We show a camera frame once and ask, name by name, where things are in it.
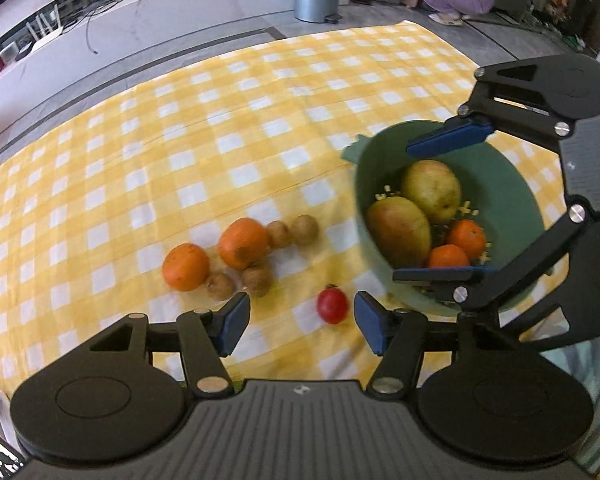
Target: silver bolt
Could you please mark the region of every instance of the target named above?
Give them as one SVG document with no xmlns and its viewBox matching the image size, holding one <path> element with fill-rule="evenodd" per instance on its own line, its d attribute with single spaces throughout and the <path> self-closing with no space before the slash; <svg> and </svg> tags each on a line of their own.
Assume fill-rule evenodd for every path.
<svg viewBox="0 0 600 480">
<path fill-rule="evenodd" d="M 572 205 L 569 208 L 569 218 L 574 224 L 582 224 L 587 217 L 587 212 L 580 204 Z"/>
<path fill-rule="evenodd" d="M 371 387 L 379 394 L 393 395 L 403 389 L 404 384 L 395 377 L 378 377 Z"/>
<path fill-rule="evenodd" d="M 209 376 L 200 379 L 196 386 L 206 394 L 219 394 L 229 387 L 229 381 L 223 377 Z"/>
<path fill-rule="evenodd" d="M 459 286 L 454 290 L 454 301 L 456 303 L 463 303 L 466 301 L 466 298 L 469 297 L 469 291 L 466 290 L 465 286 Z"/>
<path fill-rule="evenodd" d="M 567 123 L 559 122 L 555 124 L 555 134 L 559 137 L 566 137 L 571 133 L 571 128 Z"/>
</svg>

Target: cherry tomato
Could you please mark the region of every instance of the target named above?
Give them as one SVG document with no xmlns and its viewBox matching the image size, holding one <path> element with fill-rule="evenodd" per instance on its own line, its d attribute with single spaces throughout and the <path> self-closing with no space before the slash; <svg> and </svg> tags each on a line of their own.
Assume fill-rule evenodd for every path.
<svg viewBox="0 0 600 480">
<path fill-rule="evenodd" d="M 335 285 L 327 285 L 325 289 L 318 294 L 318 299 L 315 302 L 318 316 L 323 321 L 337 325 L 343 319 L 347 317 L 349 311 L 349 301 L 342 292 Z"/>
</svg>

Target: orange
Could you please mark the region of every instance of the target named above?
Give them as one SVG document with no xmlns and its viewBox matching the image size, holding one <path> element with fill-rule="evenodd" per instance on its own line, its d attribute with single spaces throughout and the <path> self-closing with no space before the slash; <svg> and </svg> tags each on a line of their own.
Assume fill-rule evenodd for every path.
<svg viewBox="0 0 600 480">
<path fill-rule="evenodd" d="M 269 252 L 269 233 L 253 218 L 238 218 L 218 240 L 218 255 L 232 269 L 244 270 Z"/>
<path fill-rule="evenodd" d="M 180 292 L 189 292 L 205 283 L 209 270 L 209 257 L 202 247 L 194 244 L 173 248 L 162 263 L 164 282 Z"/>
<path fill-rule="evenodd" d="M 466 253 L 455 245 L 441 245 L 431 251 L 427 267 L 466 267 L 470 264 Z"/>
<path fill-rule="evenodd" d="M 473 220 L 460 220 L 451 226 L 446 243 L 460 247 L 470 260 L 475 260 L 484 252 L 487 238 L 484 230 Z"/>
</svg>

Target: yellow and white tablecloth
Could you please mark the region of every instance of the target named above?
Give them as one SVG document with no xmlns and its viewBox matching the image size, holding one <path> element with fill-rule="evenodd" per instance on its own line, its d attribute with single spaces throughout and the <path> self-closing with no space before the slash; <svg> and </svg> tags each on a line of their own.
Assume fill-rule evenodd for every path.
<svg viewBox="0 0 600 480">
<path fill-rule="evenodd" d="M 276 41 L 138 85 L 56 128 L 0 167 L 0 389 L 129 312 L 153 322 L 212 306 L 204 287 L 164 285 L 164 255 L 214 248 L 232 221 L 318 219 L 320 240 L 276 251 L 277 280 L 252 303 L 226 360 L 235 377 L 359 378 L 378 362 L 352 316 L 325 326 L 315 297 L 384 290 L 354 223 L 356 134 L 444 120 L 467 99 L 474 63 L 412 23 Z M 536 194 L 545 223 L 564 210 L 557 157 L 497 134 L 491 142 Z M 564 265 L 534 295 L 560 282 Z M 445 357 L 429 357 L 430 374 Z M 177 355 L 157 362 L 176 376 Z"/>
</svg>

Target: floor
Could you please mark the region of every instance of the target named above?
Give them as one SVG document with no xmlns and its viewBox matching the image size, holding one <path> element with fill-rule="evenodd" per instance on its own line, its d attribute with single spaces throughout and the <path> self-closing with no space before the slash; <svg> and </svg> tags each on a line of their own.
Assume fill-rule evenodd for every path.
<svg viewBox="0 0 600 480">
<path fill-rule="evenodd" d="M 522 30 L 496 14 L 462 27 L 445 27 L 432 22 L 426 12 L 404 6 L 352 4 L 340 7 L 340 13 L 337 25 L 300 22 L 293 12 L 249 18 L 188 34 L 120 60 L 65 88 L 1 133 L 0 165 L 49 130 L 141 82 L 225 52 L 293 36 L 410 20 L 478 65 L 570 52 L 553 38 Z"/>
</svg>

